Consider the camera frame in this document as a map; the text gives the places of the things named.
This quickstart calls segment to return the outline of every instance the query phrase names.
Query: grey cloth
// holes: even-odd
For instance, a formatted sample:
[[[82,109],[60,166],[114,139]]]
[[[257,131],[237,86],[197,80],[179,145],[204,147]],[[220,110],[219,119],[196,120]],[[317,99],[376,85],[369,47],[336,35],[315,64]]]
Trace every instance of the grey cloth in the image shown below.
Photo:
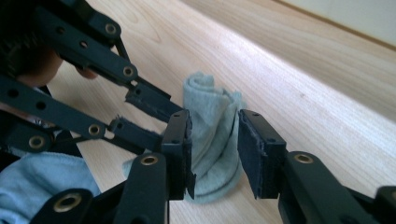
[[[82,158],[50,152],[24,156],[0,173],[0,223],[29,223],[50,197],[66,189],[100,193]]]
[[[183,83],[184,108],[192,119],[192,172],[197,174],[192,203],[210,203],[237,184],[242,165],[237,152],[238,115],[245,108],[240,92],[215,87],[213,76],[196,73]],[[122,165],[128,176],[132,161]]]

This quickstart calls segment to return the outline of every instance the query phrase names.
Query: wooden surface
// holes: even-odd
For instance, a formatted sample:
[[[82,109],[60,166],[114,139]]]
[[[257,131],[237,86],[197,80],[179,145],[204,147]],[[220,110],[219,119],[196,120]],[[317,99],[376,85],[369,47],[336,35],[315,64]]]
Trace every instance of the wooden surface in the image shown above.
[[[317,155],[340,182],[369,196],[396,185],[396,52],[265,0],[91,0],[122,27],[140,76],[182,102],[195,71],[241,91],[288,143]],[[165,125],[123,102],[126,90],[79,77],[64,64],[55,97],[109,123]],[[101,141],[80,144],[101,190],[125,178],[134,155]],[[218,202],[171,203],[172,223],[280,223],[276,201],[255,201],[245,176]]]

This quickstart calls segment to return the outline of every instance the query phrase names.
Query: wood grain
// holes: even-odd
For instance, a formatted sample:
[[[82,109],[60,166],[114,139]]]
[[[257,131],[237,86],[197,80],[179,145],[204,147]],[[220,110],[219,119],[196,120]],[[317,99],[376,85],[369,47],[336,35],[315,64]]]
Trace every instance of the wood grain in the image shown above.
[[[241,91],[288,142],[317,155],[340,182],[374,196],[396,184],[396,52],[274,1],[91,0],[122,27],[131,61],[181,105],[195,71]],[[126,90],[79,77],[64,64],[55,97],[110,122],[117,115],[160,132],[165,124],[123,102]],[[101,190],[124,180],[134,155],[103,142],[80,145]],[[280,223],[276,201],[255,201],[245,176],[218,202],[171,203],[173,223]]]

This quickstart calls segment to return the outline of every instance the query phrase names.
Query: wooden table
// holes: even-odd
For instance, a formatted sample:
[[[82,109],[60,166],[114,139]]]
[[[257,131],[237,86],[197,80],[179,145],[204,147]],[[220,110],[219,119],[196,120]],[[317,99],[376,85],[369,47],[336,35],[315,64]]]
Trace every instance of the wooden table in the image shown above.
[[[339,181],[374,196],[396,184],[396,51],[266,0],[91,0],[122,27],[140,76],[181,105],[189,74],[241,91],[288,150],[317,155]],[[126,89],[64,64],[55,98],[106,123],[117,115],[160,132],[165,124],[123,102]],[[101,190],[123,181],[134,155],[102,141],[79,145]],[[211,204],[171,203],[172,223],[280,223],[277,201],[255,201],[243,176]]]

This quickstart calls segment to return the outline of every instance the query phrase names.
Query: finger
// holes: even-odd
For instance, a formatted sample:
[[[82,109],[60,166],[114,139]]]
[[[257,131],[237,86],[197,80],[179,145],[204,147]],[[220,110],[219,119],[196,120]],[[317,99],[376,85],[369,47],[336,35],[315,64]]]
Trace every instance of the finger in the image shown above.
[[[83,77],[85,77],[87,79],[94,79],[98,76],[96,73],[94,73],[91,70],[83,70],[83,69],[79,69],[79,68],[76,68],[76,70],[79,72],[80,75],[82,75]]]
[[[56,75],[62,61],[55,51],[43,47],[32,61],[28,72],[18,76],[17,80],[30,87],[45,86]]]

